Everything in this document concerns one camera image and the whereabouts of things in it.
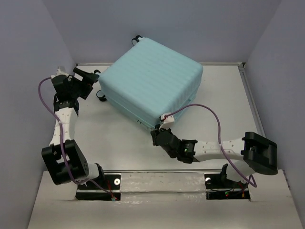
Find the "light blue hard-shell suitcase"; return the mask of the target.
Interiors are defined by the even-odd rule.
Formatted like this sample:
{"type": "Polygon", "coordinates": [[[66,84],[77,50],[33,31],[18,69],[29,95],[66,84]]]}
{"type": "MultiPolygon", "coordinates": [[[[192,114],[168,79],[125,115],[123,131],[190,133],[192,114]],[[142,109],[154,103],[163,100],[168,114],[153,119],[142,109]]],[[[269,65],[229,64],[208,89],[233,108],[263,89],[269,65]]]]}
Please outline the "light blue hard-shell suitcase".
{"type": "Polygon", "coordinates": [[[160,116],[190,104],[201,84],[203,66],[140,35],[133,47],[99,74],[101,93],[118,111],[148,129],[160,116]]]}

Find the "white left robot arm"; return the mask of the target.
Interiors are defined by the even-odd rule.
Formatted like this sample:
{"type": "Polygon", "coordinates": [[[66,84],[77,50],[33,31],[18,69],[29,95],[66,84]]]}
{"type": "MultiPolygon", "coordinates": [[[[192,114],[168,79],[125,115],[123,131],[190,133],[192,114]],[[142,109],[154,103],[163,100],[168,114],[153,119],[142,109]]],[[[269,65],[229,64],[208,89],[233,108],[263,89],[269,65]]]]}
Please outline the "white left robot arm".
{"type": "Polygon", "coordinates": [[[100,71],[88,73],[75,67],[73,72],[81,78],[59,67],[55,75],[42,80],[43,83],[50,80],[55,89],[53,108],[42,102],[55,118],[55,127],[52,140],[41,150],[41,155],[54,184],[73,182],[82,185],[89,182],[94,188],[101,188],[105,184],[102,167],[98,163],[89,164],[74,139],[80,109],[78,99],[87,99],[100,71]]]}

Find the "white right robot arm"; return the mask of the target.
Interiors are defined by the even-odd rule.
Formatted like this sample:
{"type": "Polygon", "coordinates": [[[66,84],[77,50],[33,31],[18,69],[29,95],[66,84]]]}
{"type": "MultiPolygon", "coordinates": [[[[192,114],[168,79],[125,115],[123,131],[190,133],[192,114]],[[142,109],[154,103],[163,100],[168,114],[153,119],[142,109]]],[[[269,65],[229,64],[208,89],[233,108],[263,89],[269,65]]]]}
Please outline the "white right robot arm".
{"type": "Polygon", "coordinates": [[[219,181],[224,187],[246,183],[254,173],[273,176],[278,173],[277,144],[255,132],[235,140],[204,142],[179,139],[171,129],[154,129],[150,132],[152,144],[161,147],[170,158],[191,164],[208,160],[222,160],[219,181]]]}

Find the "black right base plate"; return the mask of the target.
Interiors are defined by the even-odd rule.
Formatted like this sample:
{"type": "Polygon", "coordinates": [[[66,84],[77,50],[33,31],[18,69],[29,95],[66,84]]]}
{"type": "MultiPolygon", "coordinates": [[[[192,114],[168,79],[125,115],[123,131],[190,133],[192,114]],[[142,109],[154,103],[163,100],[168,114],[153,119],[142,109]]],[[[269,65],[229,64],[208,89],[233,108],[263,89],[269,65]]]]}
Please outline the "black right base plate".
{"type": "Polygon", "coordinates": [[[250,200],[248,185],[228,179],[220,174],[206,174],[205,190],[207,200],[250,200]]]}

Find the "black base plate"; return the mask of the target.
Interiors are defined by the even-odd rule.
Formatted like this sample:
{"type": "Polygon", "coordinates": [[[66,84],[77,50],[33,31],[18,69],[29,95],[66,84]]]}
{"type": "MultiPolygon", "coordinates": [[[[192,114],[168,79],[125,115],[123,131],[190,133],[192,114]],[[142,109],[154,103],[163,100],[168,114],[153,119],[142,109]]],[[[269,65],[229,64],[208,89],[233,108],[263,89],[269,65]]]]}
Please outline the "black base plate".
{"type": "Polygon", "coordinates": [[[250,200],[248,185],[228,179],[220,174],[206,174],[205,190],[207,200],[250,200]]]}
{"type": "Polygon", "coordinates": [[[120,201],[121,173],[106,173],[105,180],[99,178],[94,181],[102,187],[100,189],[92,182],[77,186],[75,198],[86,201],[120,201]]]}

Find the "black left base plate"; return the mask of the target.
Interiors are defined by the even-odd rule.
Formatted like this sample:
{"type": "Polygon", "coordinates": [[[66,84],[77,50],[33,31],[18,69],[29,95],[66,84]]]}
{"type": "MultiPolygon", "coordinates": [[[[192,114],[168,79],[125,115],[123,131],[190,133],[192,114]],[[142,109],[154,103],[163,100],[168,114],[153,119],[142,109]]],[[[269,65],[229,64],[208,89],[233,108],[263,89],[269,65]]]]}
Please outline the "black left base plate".
{"type": "Polygon", "coordinates": [[[92,182],[77,186],[75,198],[86,201],[120,201],[121,173],[106,173],[105,180],[99,178],[94,181],[102,187],[100,189],[92,182]]]}

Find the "aluminium table rail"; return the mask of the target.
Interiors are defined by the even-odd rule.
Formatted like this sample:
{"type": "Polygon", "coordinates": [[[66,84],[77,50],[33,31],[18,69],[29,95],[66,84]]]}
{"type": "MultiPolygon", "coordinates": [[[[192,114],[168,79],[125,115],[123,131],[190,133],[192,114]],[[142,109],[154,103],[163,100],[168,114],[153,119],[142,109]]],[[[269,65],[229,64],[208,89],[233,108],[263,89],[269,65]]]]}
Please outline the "aluminium table rail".
{"type": "Polygon", "coordinates": [[[238,69],[239,69],[239,73],[244,85],[244,89],[245,89],[245,93],[248,99],[248,103],[250,105],[250,109],[254,118],[254,122],[255,122],[255,126],[257,128],[257,132],[258,134],[262,135],[265,137],[265,132],[264,132],[264,128],[254,101],[254,97],[253,94],[251,92],[251,88],[250,88],[250,84],[248,82],[247,79],[247,75],[246,75],[246,71],[245,71],[245,62],[242,62],[238,65],[238,69]]]}

